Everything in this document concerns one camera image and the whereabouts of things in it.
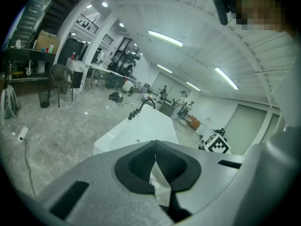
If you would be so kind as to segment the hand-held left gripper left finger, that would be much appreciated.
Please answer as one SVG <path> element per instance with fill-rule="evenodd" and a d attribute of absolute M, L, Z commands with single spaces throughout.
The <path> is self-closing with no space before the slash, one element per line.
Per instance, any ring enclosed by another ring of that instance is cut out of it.
<path fill-rule="evenodd" d="M 172 219 L 153 195 L 126 189 L 114 173 L 116 161 L 144 143 L 89 157 L 48 185 L 35 203 L 35 216 L 47 226 L 171 226 Z M 51 208 L 75 182 L 88 184 L 65 219 Z"/>

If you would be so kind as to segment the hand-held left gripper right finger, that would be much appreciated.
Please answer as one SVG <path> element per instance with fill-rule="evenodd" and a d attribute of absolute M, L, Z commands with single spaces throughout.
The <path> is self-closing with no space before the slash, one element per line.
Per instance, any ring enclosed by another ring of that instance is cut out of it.
<path fill-rule="evenodd" d="M 180 222 L 210 204 L 237 174 L 244 156 L 156 141 L 155 193 L 167 215 Z"/>

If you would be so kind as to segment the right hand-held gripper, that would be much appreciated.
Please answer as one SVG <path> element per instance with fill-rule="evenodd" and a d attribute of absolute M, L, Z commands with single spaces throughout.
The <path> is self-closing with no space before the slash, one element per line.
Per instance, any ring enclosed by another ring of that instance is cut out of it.
<path fill-rule="evenodd" d="M 220 135 L 212 135 L 204 144 L 204 149 L 214 153 L 231 154 L 231 147 Z"/>

